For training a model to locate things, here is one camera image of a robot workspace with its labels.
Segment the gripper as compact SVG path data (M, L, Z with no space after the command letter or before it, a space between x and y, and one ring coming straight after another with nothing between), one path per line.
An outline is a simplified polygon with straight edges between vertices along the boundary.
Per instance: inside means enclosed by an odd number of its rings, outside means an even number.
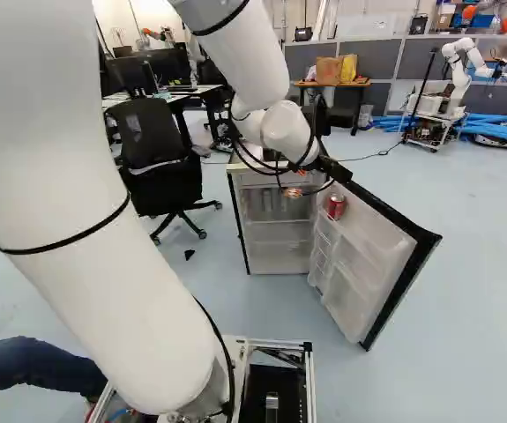
M337 160L332 159L326 155L320 154L317 157L317 168L321 173L326 174L329 181L325 182L322 186L313 190L306 190L305 188L286 188L283 191L285 197L300 198L314 196L326 189L330 188L335 182L350 182L353 173L347 168L343 167Z

